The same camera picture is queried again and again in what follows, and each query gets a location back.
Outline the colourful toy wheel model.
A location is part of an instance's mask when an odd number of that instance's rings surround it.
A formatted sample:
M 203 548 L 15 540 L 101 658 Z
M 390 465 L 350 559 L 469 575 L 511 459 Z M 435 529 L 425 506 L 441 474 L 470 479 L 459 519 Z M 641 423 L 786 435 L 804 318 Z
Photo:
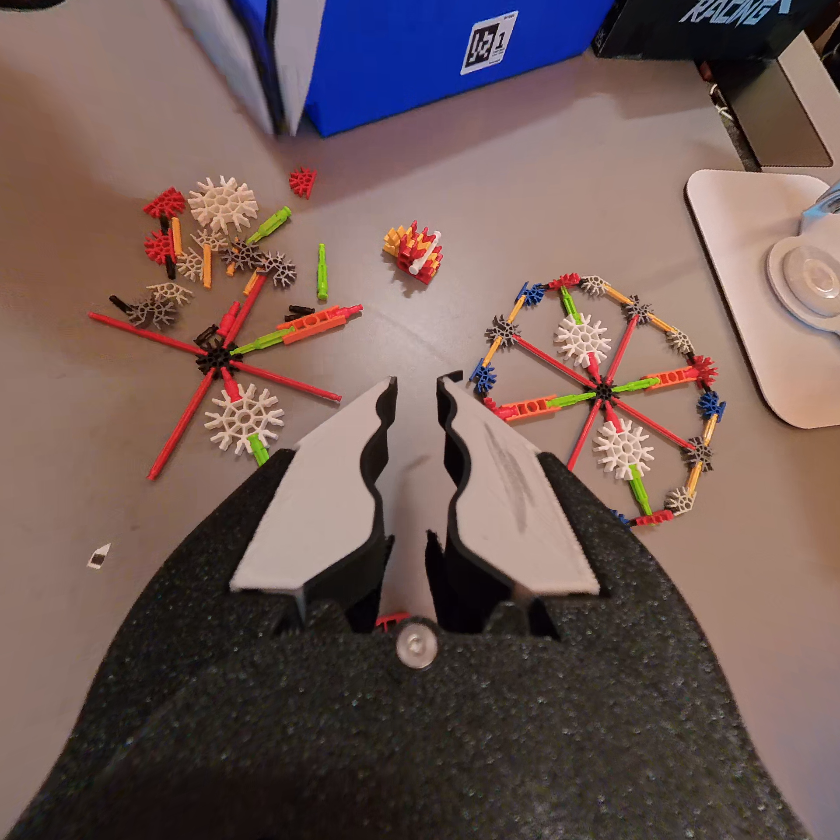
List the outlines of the colourful toy wheel model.
M 625 329 L 615 348 L 607 335 L 607 328 L 576 306 L 572 293 L 575 288 L 590 298 L 606 298 L 620 307 Z M 553 334 L 553 354 L 525 340 L 516 324 L 520 310 L 536 307 L 550 291 L 558 293 L 564 312 Z M 664 336 L 683 365 L 621 382 L 618 372 L 629 344 L 636 331 L 646 326 Z M 598 466 L 607 475 L 627 484 L 635 499 L 638 514 L 634 518 L 613 512 L 625 527 L 653 527 L 692 511 L 700 477 L 712 471 L 711 441 L 727 404 L 712 387 L 718 378 L 717 364 L 711 357 L 696 352 L 688 335 L 656 316 L 652 307 L 638 296 L 623 294 L 599 276 L 569 273 L 545 283 L 523 284 L 510 313 L 494 317 L 485 336 L 489 347 L 468 378 L 475 394 L 486 408 L 507 424 L 553 415 L 576 405 L 587 405 L 589 410 L 585 423 L 566 465 L 568 469 L 575 467 L 585 444 L 592 444 Z M 577 383 L 579 391 L 517 402 L 496 402 L 490 396 L 497 383 L 492 361 L 500 350 L 510 348 L 520 348 L 569 377 Z M 694 437 L 677 435 L 627 402 L 627 396 L 634 393 L 649 393 L 682 385 L 695 385 L 699 390 L 696 412 L 702 421 L 702 429 Z M 652 504 L 644 483 L 644 475 L 655 459 L 652 446 L 647 444 L 651 432 L 679 449 L 687 469 L 686 481 L 671 490 L 658 506 Z

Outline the blue plastic bin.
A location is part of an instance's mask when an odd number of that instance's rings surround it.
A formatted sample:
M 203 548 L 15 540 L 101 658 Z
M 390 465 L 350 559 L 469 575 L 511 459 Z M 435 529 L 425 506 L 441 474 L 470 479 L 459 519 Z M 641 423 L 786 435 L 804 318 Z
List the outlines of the blue plastic bin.
M 233 2 L 287 133 L 272 40 L 276 2 Z M 302 116 L 322 137 L 586 51 L 607 1 L 327 1 Z M 518 11 L 503 61 L 459 74 L 476 22 Z

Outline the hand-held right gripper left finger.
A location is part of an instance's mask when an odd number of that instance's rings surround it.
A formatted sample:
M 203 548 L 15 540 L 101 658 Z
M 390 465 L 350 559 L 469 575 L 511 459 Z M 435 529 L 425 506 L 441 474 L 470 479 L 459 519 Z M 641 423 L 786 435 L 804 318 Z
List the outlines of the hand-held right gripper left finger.
M 387 376 L 298 441 L 229 590 L 283 595 L 302 622 L 333 602 L 357 634 L 375 629 L 393 540 L 376 481 L 388 462 L 397 379 Z

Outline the half-built spoke toy model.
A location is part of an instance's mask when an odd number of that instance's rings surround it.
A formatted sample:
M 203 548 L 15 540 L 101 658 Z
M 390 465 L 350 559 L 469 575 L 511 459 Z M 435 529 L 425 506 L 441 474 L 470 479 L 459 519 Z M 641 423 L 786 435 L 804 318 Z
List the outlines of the half-built spoke toy model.
M 259 441 L 261 448 L 265 448 L 267 438 L 277 438 L 277 435 L 269 430 L 269 426 L 282 425 L 280 410 L 274 409 L 277 401 L 268 391 L 257 394 L 255 387 L 243 387 L 236 379 L 236 374 L 251 375 L 265 382 L 330 403 L 342 402 L 343 398 L 338 393 L 261 369 L 246 362 L 245 357 L 258 350 L 267 350 L 277 345 L 288 346 L 341 328 L 361 315 L 364 305 L 357 303 L 347 307 L 331 306 L 316 311 L 311 316 L 293 322 L 284 322 L 275 331 L 258 337 L 251 343 L 237 345 L 238 334 L 256 305 L 265 284 L 264 279 L 245 302 L 235 301 L 231 305 L 222 321 L 217 324 L 217 334 L 210 343 L 204 346 L 198 346 L 193 341 L 188 343 L 174 339 L 152 329 L 135 327 L 128 320 L 119 320 L 95 311 L 87 314 L 90 320 L 103 326 L 189 354 L 202 374 L 199 386 L 150 467 L 146 476 L 147 480 L 156 480 L 161 475 L 199 406 L 216 383 L 221 385 L 224 397 L 221 400 L 213 399 L 221 411 L 211 415 L 208 427 L 217 430 L 213 440 L 220 444 L 221 449 L 226 449 L 232 443 L 236 443 L 238 454 L 244 450 L 253 454 L 257 449 L 255 440 Z

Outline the red yellow connector cluster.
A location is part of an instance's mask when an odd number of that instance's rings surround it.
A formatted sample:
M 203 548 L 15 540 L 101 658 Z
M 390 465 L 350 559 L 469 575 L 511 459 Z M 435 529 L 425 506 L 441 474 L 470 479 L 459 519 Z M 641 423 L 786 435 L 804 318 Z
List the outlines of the red yellow connector cluster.
M 428 286 L 443 261 L 442 234 L 428 227 L 418 228 L 417 220 L 409 227 L 392 227 L 383 237 L 383 251 L 395 259 L 396 267 Z

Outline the white flat stand base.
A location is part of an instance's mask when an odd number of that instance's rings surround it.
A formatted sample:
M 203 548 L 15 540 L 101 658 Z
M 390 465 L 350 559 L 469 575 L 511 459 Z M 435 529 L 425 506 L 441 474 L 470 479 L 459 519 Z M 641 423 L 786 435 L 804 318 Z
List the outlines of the white flat stand base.
M 793 427 L 836 427 L 838 184 L 703 170 L 686 196 L 767 406 Z

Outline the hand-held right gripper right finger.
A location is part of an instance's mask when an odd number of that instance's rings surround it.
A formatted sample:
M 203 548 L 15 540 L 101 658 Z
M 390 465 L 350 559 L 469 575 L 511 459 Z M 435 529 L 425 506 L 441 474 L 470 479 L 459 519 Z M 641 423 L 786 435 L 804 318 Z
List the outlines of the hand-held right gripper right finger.
M 461 377 L 436 380 L 455 483 L 445 546 L 427 547 L 437 623 L 455 634 L 558 636 L 547 599 L 599 595 L 600 583 L 538 448 L 467 396 Z

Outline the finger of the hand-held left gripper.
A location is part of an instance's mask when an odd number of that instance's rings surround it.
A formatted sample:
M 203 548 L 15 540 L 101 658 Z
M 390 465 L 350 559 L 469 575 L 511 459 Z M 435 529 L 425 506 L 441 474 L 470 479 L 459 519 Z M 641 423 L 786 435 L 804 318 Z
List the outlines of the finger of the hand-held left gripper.
M 264 67 L 233 2 L 170 1 L 170 4 L 249 116 L 266 134 L 276 135 L 279 123 L 260 73 Z
M 297 135 L 311 84 L 322 26 L 324 1 L 276 1 L 272 46 L 284 120 Z

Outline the large white snowflake connector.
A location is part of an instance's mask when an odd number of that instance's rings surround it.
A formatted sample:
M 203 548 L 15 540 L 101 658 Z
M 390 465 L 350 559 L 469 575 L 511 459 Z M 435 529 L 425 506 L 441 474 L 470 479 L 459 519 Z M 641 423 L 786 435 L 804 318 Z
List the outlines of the large white snowflake connector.
M 239 184 L 234 177 L 226 179 L 221 175 L 218 184 L 208 178 L 197 186 L 187 199 L 191 213 L 201 227 L 210 228 L 212 233 L 226 234 L 229 225 L 240 232 L 243 226 L 250 226 L 252 218 L 257 218 L 259 205 L 247 183 Z

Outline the white printed tag sticker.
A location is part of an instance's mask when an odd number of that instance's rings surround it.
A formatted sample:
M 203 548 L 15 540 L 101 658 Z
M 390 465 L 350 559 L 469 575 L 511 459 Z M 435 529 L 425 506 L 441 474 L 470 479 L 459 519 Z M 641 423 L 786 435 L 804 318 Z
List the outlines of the white printed tag sticker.
M 459 74 L 465 76 L 501 63 L 517 18 L 518 11 L 514 10 L 476 22 L 469 34 Z

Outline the black printed cardboard box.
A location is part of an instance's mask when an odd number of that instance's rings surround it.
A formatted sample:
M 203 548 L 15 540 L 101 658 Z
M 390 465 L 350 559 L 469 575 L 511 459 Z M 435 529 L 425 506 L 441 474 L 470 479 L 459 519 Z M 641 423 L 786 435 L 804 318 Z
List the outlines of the black printed cardboard box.
M 601 58 L 776 58 L 829 4 L 824 1 L 620 1 L 591 47 Z

